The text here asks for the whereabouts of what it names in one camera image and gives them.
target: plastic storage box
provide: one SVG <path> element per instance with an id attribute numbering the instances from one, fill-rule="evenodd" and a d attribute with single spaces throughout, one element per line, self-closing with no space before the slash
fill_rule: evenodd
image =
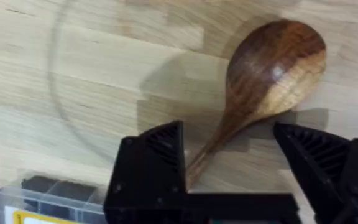
<path id="1" fill-rule="evenodd" d="M 96 187 L 33 176 L 0 190 L 0 224 L 107 224 Z"/>

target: butcher block countertop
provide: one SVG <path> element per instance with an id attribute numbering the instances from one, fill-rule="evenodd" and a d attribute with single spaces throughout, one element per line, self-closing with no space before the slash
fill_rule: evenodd
<path id="1" fill-rule="evenodd" d="M 0 0 L 1 184 L 41 172 L 106 186 L 121 138 L 176 119 L 189 161 L 217 126 L 233 51 L 279 18 L 323 36 L 323 80 L 225 145 L 194 190 L 299 192 L 272 125 L 358 137 L 355 0 Z"/>

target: spoon bowl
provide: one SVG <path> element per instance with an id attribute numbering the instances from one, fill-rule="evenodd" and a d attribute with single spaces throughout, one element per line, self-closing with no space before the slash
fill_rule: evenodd
<path id="1" fill-rule="evenodd" d="M 188 188 L 238 131 L 305 99 L 318 85 L 325 66 L 323 38 L 302 22 L 280 20 L 251 32 L 229 62 L 221 122 L 186 168 Z"/>

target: black screw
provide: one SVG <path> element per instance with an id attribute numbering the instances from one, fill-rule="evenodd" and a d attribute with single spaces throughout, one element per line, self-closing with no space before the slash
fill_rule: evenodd
<path id="1" fill-rule="evenodd" d="M 358 186 L 354 184 L 349 184 L 347 186 L 348 191 L 353 195 L 358 195 Z"/>
<path id="2" fill-rule="evenodd" d="M 117 185 L 115 186 L 115 188 L 114 188 L 114 193 L 118 193 L 118 192 L 120 192 L 121 190 L 122 190 L 121 184 L 117 184 Z"/>
<path id="3" fill-rule="evenodd" d="M 160 205 L 160 206 L 162 206 L 164 204 L 164 202 L 163 202 L 163 200 L 162 200 L 162 198 L 157 198 L 157 205 Z"/>
<path id="4" fill-rule="evenodd" d="M 127 145 L 131 145 L 133 143 L 133 140 L 132 139 L 125 139 L 125 143 Z"/>

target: black item in container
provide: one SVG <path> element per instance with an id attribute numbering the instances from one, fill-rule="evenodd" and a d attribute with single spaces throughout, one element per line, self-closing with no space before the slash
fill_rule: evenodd
<path id="1" fill-rule="evenodd" d="M 22 181 L 22 188 L 81 202 L 87 202 L 96 191 L 96 188 L 92 186 L 68 181 L 59 181 L 57 179 L 50 179 L 42 176 L 34 176 L 28 180 L 24 179 Z M 49 215 L 67 220 L 77 220 L 78 218 L 77 211 L 69 207 L 51 205 L 49 203 L 38 203 L 33 200 L 25 200 L 25 203 L 28 205 L 26 209 L 42 215 Z"/>

